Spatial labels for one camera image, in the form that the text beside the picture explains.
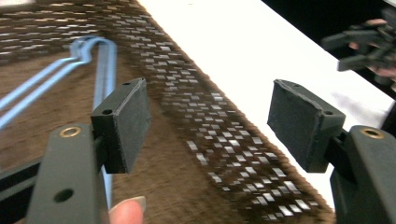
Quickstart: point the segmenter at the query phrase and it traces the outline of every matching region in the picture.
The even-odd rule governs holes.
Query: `white table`
[[[266,124],[275,79],[299,83],[340,109],[347,131],[357,124],[378,128],[393,102],[356,73],[337,72],[332,55],[260,0],[139,2],[298,168]],[[333,207],[331,171],[320,175],[299,169]]]

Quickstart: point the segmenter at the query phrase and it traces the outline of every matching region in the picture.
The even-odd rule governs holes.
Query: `clamp jaw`
[[[304,87],[276,80],[268,125],[308,173],[329,162],[337,223],[396,223],[396,139],[346,116]]]
[[[109,223],[101,167],[131,173],[149,128],[146,80],[116,88],[92,112],[92,125],[65,125],[43,158],[0,174],[0,223]]]

